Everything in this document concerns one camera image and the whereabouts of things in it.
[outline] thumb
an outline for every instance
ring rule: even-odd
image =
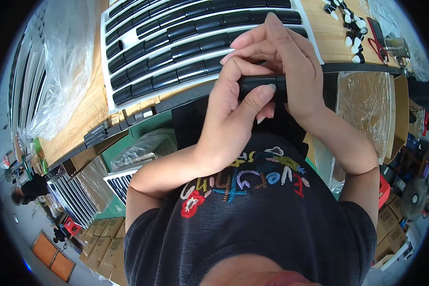
[[[254,88],[232,112],[232,120],[252,125],[257,113],[273,98],[275,91],[276,86],[274,84]]]

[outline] cardboard box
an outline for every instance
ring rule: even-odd
[[[110,280],[120,286],[128,286],[126,275],[117,268],[113,269]]]
[[[399,196],[396,196],[388,205],[389,208],[393,211],[393,213],[399,218],[399,220],[403,218],[402,212],[400,211],[401,204],[402,200]]]
[[[96,247],[99,238],[99,236],[94,235],[89,239],[86,246],[83,248],[84,255],[89,256],[92,253],[92,250]]]
[[[385,164],[389,164],[402,146],[405,146],[409,135],[409,88],[406,76],[398,76],[394,79],[394,91],[396,95],[394,142],[391,156],[384,159]]]
[[[110,246],[111,238],[109,237],[100,237],[97,241],[94,250],[87,258],[87,267],[91,268],[93,271],[97,272],[98,267],[100,266],[100,262],[103,259],[103,256],[108,250]]]
[[[112,218],[105,227],[105,230],[102,232],[102,236],[115,238],[123,222],[124,217],[122,216]]]
[[[377,245],[375,249],[375,261],[383,260],[386,255],[394,255],[405,243],[407,237],[400,225],[396,224],[394,228],[387,234],[387,236]]]
[[[116,238],[124,238],[124,237],[126,237],[126,220],[125,219],[116,234]]]
[[[123,238],[115,238],[111,241],[108,250],[105,252],[102,261],[100,262],[97,273],[103,277],[109,278],[113,272],[113,268],[119,265],[118,269],[124,272],[124,247],[123,247]]]
[[[110,222],[110,218],[104,218],[99,225],[97,226],[96,231],[94,232],[95,235],[101,236],[105,228],[107,227],[108,223]]]
[[[399,219],[388,206],[380,211],[377,223],[377,245],[382,242],[398,222]]]

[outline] stacked cardboard box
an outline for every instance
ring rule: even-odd
[[[80,260],[103,277],[120,286],[127,286],[123,244],[125,219],[120,216],[94,223],[86,231],[85,238],[89,233],[92,235],[80,255]]]

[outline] red stool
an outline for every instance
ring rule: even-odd
[[[77,234],[80,229],[81,226],[77,225],[76,223],[74,223],[74,221],[71,219],[71,217],[67,217],[67,220],[64,222],[63,226],[70,232],[71,235],[75,235]]]
[[[391,191],[391,186],[388,181],[380,174],[380,194],[378,196],[378,209],[382,207],[386,200],[389,197],[389,192]]]

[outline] worker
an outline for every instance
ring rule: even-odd
[[[145,164],[130,182],[129,285],[361,285],[377,242],[374,147],[326,108],[311,43],[275,14],[231,47],[198,142]],[[274,117],[276,87],[238,102],[237,81],[273,72],[286,76],[291,116],[346,172],[339,201],[288,140],[252,132]]]
[[[28,204],[39,196],[48,193],[46,178],[34,176],[32,180],[25,182],[21,188],[15,188],[11,193],[11,199],[15,205]]]

